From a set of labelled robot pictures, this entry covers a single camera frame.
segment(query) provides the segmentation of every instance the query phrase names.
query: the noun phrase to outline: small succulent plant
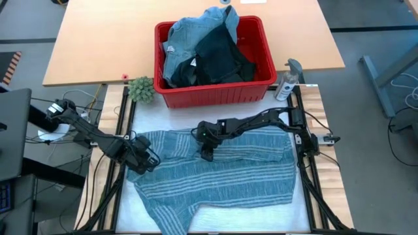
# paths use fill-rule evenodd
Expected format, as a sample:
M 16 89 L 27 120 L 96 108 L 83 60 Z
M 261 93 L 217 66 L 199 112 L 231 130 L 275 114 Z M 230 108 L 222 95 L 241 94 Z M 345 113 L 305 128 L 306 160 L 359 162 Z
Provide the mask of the small succulent plant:
M 129 98 L 135 102 L 149 104 L 154 100 L 153 79 L 143 76 L 129 83 Z

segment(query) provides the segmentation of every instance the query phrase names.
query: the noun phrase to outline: blue fabric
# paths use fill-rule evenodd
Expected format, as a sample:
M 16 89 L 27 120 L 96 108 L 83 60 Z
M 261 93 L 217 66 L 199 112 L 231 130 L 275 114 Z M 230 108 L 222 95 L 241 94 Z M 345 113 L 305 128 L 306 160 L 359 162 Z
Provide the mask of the blue fabric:
M 209 33 L 225 22 L 231 37 L 236 43 L 236 27 L 240 18 L 232 6 L 225 8 L 210 7 L 199 18 L 182 18 L 169 31 L 169 38 L 163 43 L 166 58 L 163 78 L 170 79 L 177 66 L 196 55 L 196 45 Z
M 295 158 L 287 133 L 277 127 L 226 140 L 214 161 L 202 160 L 190 130 L 144 133 L 161 164 L 139 175 L 128 170 L 146 211 L 166 234 L 187 234 L 201 204 L 254 208 L 291 203 Z

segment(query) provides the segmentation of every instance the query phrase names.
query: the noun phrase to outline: concrete floor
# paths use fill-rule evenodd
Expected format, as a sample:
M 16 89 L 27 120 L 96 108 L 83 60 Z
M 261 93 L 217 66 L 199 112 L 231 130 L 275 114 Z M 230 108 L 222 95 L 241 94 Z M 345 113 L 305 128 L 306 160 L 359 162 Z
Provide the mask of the concrete floor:
M 319 0 L 329 27 L 371 27 L 417 25 L 407 6 L 398 0 Z M 49 0 L 9 0 L 0 14 L 0 40 L 41 39 L 56 37 L 65 9 Z M 366 232 L 416 234 L 418 230 L 418 171 L 400 164 L 392 156 L 387 140 L 388 119 L 366 77 L 364 67 L 358 62 L 362 55 L 370 55 L 379 71 L 401 56 L 418 42 L 418 31 L 390 31 L 370 33 L 334 33 L 334 39 L 346 64 L 341 70 L 306 72 L 307 83 L 319 84 L 323 103 L 332 130 L 342 137 L 336 145 L 338 161 L 346 188 L 354 225 Z M 33 96 L 55 99 L 68 89 L 83 89 L 95 93 L 97 86 L 42 87 L 42 79 L 53 44 L 3 44 L 0 52 L 22 51 L 23 56 L 10 87 L 29 87 Z M 418 76 L 418 65 L 409 73 Z M 401 84 L 413 85 L 407 78 Z M 403 98 L 410 90 L 390 88 L 395 109 L 404 106 Z M 77 104 L 91 101 L 90 97 L 73 94 Z M 48 104 L 33 102 L 45 109 Z M 36 135 L 29 126 L 28 136 Z M 410 131 L 391 136 L 393 148 L 406 162 L 418 164 L 418 140 Z M 63 144 L 56 148 L 48 160 L 52 147 L 27 145 L 25 156 L 49 165 L 59 165 L 74 160 L 86 152 L 76 144 Z M 67 166 L 74 169 L 78 165 Z M 39 188 L 49 185 L 41 182 Z M 76 202 L 63 217 L 63 226 L 69 230 L 74 225 L 77 199 L 80 191 L 66 188 L 40 194 L 39 203 L 44 208 L 37 220 L 42 234 L 62 233 L 57 216 Z

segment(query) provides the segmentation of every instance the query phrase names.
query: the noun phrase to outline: red laundry basket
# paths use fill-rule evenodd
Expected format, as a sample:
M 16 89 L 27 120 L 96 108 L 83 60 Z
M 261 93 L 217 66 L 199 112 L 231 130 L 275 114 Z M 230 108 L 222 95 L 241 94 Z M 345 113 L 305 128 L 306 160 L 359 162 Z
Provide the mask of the red laundry basket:
M 242 16 L 236 29 L 237 46 L 248 60 L 256 64 L 254 81 L 170 88 L 163 78 L 165 53 L 162 43 L 167 41 L 169 29 L 174 23 L 162 22 L 155 27 L 154 88 L 164 96 L 169 108 L 259 101 L 268 86 L 276 81 L 276 69 L 261 19 Z

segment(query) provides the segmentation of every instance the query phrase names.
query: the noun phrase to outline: striped cloth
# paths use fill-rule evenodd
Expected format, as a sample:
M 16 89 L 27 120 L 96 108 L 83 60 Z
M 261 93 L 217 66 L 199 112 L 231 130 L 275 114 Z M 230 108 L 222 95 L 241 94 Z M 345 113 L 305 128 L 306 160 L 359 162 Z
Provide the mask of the striped cloth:
M 254 208 L 292 201 L 295 158 L 289 135 L 277 127 L 225 140 L 211 163 L 201 159 L 190 130 L 143 135 L 161 164 L 144 175 L 129 170 L 127 179 L 164 235 L 187 234 L 202 204 Z

